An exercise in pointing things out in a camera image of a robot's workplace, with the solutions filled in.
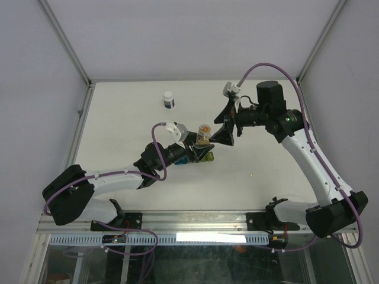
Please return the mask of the clear jar lid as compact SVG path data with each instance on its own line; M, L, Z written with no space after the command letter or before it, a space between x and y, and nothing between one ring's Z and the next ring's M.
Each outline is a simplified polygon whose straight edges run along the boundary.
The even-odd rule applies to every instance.
M198 134L203 137L209 137L211 135L211 127L207 124L202 124L198 128Z

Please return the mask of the weekly pill organizer strip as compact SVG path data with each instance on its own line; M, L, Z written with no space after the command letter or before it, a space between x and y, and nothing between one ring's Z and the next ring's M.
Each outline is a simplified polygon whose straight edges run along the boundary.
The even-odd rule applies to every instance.
M185 165L191 163L204 163L204 162L213 162L214 161L214 153L209 151L202 159L199 159L197 156L193 156L191 159L187 156L179 159L174 163L174 165Z

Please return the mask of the clear jar orange pills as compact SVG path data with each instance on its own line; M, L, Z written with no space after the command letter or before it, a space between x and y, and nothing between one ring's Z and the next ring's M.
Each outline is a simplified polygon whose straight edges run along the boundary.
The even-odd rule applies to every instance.
M195 143L196 145L209 145L210 136L208 134L197 133Z

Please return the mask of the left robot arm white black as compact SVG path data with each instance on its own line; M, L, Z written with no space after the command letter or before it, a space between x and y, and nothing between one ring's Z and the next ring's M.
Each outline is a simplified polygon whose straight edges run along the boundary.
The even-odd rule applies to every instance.
M76 220L92 220L117 230L124 223L121 206L115 199L103 201L98 197L162 182L168 177L167 168L184 157L189 162L200 162L214 145L196 144L195 140L195 133L189 133L182 144L174 143L167 148L152 141L132 165L109 172L83 170L80 165L73 164L43 189L43 212L58 226Z

